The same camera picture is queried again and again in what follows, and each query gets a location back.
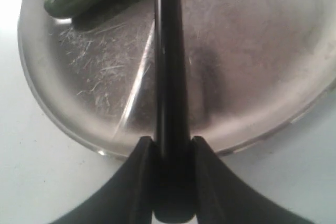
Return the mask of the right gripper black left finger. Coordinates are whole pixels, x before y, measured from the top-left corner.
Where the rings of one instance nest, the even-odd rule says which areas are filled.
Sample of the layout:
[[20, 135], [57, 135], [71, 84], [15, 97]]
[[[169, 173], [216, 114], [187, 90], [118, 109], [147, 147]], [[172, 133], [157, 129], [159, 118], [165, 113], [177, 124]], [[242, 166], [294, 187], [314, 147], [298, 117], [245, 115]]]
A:
[[142, 137], [126, 162], [95, 194], [53, 223], [151, 223], [155, 145]]

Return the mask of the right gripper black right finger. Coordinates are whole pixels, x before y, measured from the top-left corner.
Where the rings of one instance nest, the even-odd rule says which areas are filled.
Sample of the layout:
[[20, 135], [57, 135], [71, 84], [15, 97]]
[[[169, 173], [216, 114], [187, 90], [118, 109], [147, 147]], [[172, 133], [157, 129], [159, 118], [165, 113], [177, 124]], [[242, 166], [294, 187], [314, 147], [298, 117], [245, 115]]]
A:
[[200, 136], [192, 139], [198, 223], [310, 223], [274, 203], [236, 176]]

